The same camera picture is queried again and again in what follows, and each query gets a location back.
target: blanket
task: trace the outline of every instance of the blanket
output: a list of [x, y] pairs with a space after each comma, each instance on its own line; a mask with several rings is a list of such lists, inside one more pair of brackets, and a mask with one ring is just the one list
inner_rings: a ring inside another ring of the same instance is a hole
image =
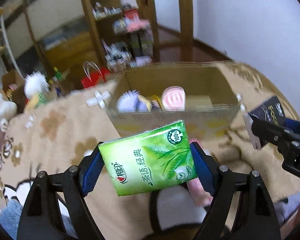
[[[246, 110], [275, 94], [286, 116], [299, 118], [285, 96], [257, 70], [233, 61], [212, 62], [211, 65], [218, 67], [232, 90], [242, 95]], [[84, 153], [93, 150], [98, 142], [119, 138], [106, 112], [99, 106], [86, 104], [95, 91], [108, 90], [111, 93], [114, 87], [115, 81], [109, 81], [30, 110], [10, 121], [6, 134], [10, 152], [0, 156], [0, 210], [6, 206], [5, 199], [12, 196], [24, 204], [39, 171], [45, 170], [48, 174], [63, 172], [71, 165], [78, 165]], [[282, 169], [283, 158], [276, 147], [267, 145], [261, 151], [253, 149], [242, 119], [243, 113], [238, 114], [225, 134], [203, 140], [203, 148], [209, 149], [221, 165], [227, 165], [232, 171], [249, 173], [258, 170], [274, 202], [299, 192], [300, 179]], [[239, 194], [234, 194], [226, 222], [230, 228], [238, 198]], [[137, 240], [153, 233], [149, 219], [150, 193], [118, 197], [106, 168], [94, 191], [85, 200], [106, 239]]]

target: white plush toy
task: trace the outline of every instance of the white plush toy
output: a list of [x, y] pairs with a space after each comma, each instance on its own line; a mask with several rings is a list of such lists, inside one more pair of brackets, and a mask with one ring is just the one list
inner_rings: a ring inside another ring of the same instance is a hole
[[0, 93], [0, 131], [6, 132], [9, 126], [9, 121], [17, 114], [17, 105], [14, 102], [3, 100]]
[[46, 78], [40, 72], [36, 72], [26, 77], [25, 95], [30, 100], [35, 94], [48, 93], [49, 85]]

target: tissue pack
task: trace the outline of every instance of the tissue pack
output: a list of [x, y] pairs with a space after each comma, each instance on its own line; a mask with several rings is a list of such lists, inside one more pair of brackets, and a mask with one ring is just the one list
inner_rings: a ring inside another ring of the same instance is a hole
[[119, 196], [174, 186], [197, 174], [183, 121], [99, 145]]

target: wooden door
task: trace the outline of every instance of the wooden door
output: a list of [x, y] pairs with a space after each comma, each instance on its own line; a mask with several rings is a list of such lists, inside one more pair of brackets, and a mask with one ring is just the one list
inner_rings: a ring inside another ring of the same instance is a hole
[[[137, 0], [140, 17], [151, 22], [154, 35], [154, 49], [170, 46], [192, 45], [193, 43], [193, 3], [192, 0]], [[172, 11], [178, 17], [165, 21], [170, 24], [161, 25], [159, 17], [165, 14], [168, 16]]]

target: cardboard box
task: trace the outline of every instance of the cardboard box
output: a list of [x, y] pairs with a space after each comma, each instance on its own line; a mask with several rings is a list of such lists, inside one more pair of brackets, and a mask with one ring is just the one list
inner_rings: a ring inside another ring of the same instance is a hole
[[[117, 100], [128, 90], [144, 97], [161, 97], [170, 86], [183, 87], [183, 112], [119, 113]], [[189, 138], [222, 136], [240, 109], [238, 100], [221, 71], [208, 64], [165, 63], [126, 70], [119, 76], [106, 112], [120, 136], [130, 136], [176, 120], [184, 120]]]
[[1, 77], [1, 81], [4, 93], [7, 93], [10, 89], [9, 85], [16, 84], [18, 86], [16, 90], [12, 91], [11, 100], [16, 103], [18, 114], [23, 113], [23, 109], [26, 105], [26, 96], [24, 93], [25, 80], [23, 77], [21, 77], [16, 70], [10, 70]]

